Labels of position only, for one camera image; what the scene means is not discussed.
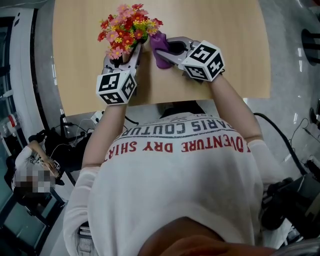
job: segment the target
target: wooden table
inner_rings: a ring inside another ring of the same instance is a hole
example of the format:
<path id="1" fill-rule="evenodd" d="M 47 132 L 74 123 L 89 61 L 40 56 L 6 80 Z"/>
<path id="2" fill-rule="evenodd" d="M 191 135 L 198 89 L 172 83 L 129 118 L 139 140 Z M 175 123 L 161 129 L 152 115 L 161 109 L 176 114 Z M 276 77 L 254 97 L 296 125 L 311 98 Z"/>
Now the wooden table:
<path id="1" fill-rule="evenodd" d="M 98 42 L 101 19 L 119 4 L 142 3 L 149 17 L 162 20 L 167 38 L 185 36 L 221 48 L 223 74 L 243 98 L 269 98 L 270 55 L 258 0 L 55 0 L 53 53 L 57 84 L 67 116 L 102 110 L 96 96 L 107 41 Z M 177 67 L 157 68 L 151 52 L 138 70 L 138 94 L 130 105 L 210 99 L 206 84 L 182 77 Z"/>

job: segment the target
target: floor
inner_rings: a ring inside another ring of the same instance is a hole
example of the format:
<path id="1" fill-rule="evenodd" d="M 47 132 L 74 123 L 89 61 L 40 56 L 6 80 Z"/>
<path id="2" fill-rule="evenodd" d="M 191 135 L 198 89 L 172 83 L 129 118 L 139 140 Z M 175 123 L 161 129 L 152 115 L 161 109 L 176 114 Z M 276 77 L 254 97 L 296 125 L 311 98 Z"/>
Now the floor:
<path id="1" fill-rule="evenodd" d="M 308 29 L 320 33 L 320 22 L 307 7 L 312 0 L 259 0 L 265 19 L 271 58 L 271 96 L 269 99 L 245 98 L 253 112 L 260 112 L 273 120 L 283 133 L 291 138 L 303 118 L 309 117 L 311 106 L 317 106 L 320 98 L 318 81 L 320 65 L 311 66 L 304 54 L 301 32 Z M 55 78 L 52 24 L 54 0 L 48 0 L 38 12 L 35 29 L 36 76 L 44 112 L 50 127 L 59 124 L 63 106 L 59 97 Z M 203 100 L 199 105 L 208 114 L 217 114 L 212 100 Z M 154 121 L 160 117 L 156 105 L 129 107 L 126 115 L 139 123 Z M 79 124 L 92 113 L 68 116 L 68 122 Z M 277 132 L 258 117 L 264 140 L 281 163 L 288 176 L 298 177 L 299 172 L 289 152 Z M 126 121 L 128 128 L 132 124 Z M 81 126 L 86 130 L 93 128 L 91 121 L 84 120 Z M 317 138 L 320 132 L 310 124 L 307 129 Z M 75 129 L 69 129 L 70 135 Z M 296 131 L 292 146 L 300 161 L 305 162 L 310 155 L 319 151 L 319 142 L 308 135 L 301 127 Z"/>

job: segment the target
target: red flower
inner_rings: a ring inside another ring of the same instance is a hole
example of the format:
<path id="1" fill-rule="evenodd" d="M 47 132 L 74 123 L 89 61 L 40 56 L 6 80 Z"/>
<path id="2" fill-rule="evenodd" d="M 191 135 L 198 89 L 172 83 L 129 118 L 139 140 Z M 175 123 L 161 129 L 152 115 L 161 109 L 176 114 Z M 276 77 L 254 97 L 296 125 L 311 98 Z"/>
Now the red flower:
<path id="1" fill-rule="evenodd" d="M 101 28 L 105 30 L 108 27 L 108 25 L 109 25 L 109 21 L 106 19 L 101 23 Z"/>
<path id="2" fill-rule="evenodd" d="M 123 38 L 122 44 L 124 46 L 131 46 L 134 43 L 134 41 L 135 40 L 131 36 L 127 35 Z"/>
<path id="3" fill-rule="evenodd" d="M 136 9 L 136 10 L 139 10 L 143 7 L 144 5 L 142 3 L 138 3 L 138 4 L 134 4 L 132 5 L 132 8 L 133 9 Z"/>
<path id="4" fill-rule="evenodd" d="M 117 29 L 116 31 L 117 31 L 117 33 L 119 35 L 119 38 L 124 38 L 124 36 L 126 34 L 125 31 L 123 31 L 122 29 Z"/>
<path id="5" fill-rule="evenodd" d="M 128 19 L 128 20 L 126 21 L 125 25 L 124 25 L 124 28 L 125 28 L 126 30 L 130 30 L 133 25 L 134 25 L 134 23 L 132 22 L 132 20 L 131 20 L 131 19 Z"/>
<path id="6" fill-rule="evenodd" d="M 108 20 L 112 21 L 113 19 L 114 19 L 114 17 L 110 14 L 109 17 L 108 17 Z"/>
<path id="7" fill-rule="evenodd" d="M 162 26 L 164 24 L 161 20 L 158 20 L 157 18 L 154 18 L 153 21 L 158 23 L 159 26 Z"/>
<path id="8" fill-rule="evenodd" d="M 132 20 L 133 20 L 133 21 L 138 21 L 138 22 L 139 22 L 139 21 L 143 21 L 143 20 L 144 20 L 144 16 L 137 11 L 137 12 L 135 13 L 135 15 L 133 15 Z"/>
<path id="9" fill-rule="evenodd" d="M 98 36 L 98 41 L 101 42 L 104 38 L 106 38 L 106 31 L 102 31 Z"/>
<path id="10" fill-rule="evenodd" d="M 140 29 L 137 29 L 135 32 L 134 32 L 134 37 L 135 39 L 140 39 L 142 38 L 142 36 L 144 35 L 144 32 Z"/>
<path id="11" fill-rule="evenodd" d="M 110 45 L 112 49 L 116 49 L 117 47 L 120 47 L 120 49 L 125 50 L 125 46 L 120 42 L 111 42 Z"/>

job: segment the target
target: hair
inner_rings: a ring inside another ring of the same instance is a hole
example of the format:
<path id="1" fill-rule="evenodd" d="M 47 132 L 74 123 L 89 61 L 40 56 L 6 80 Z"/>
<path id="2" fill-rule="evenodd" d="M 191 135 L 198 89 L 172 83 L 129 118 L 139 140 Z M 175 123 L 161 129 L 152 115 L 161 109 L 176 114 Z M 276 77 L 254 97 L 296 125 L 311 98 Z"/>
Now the hair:
<path id="1" fill-rule="evenodd" d="M 15 175 L 15 171 L 16 171 L 16 158 L 17 158 L 16 156 L 11 155 L 5 160 L 6 167 L 8 168 L 8 170 L 6 171 L 6 174 L 4 175 L 4 180 L 10 189 L 11 189 L 11 181 L 12 181 L 12 179 Z"/>

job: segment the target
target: yellow flower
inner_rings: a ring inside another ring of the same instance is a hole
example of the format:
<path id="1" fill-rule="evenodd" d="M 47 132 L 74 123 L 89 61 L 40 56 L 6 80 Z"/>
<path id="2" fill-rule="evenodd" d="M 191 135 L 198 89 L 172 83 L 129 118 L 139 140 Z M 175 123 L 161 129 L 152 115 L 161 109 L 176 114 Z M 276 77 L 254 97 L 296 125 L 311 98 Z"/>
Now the yellow flower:
<path id="1" fill-rule="evenodd" d="M 114 41 L 115 41 L 116 43 L 121 43 L 121 42 L 122 42 L 122 38 L 117 37 Z"/>

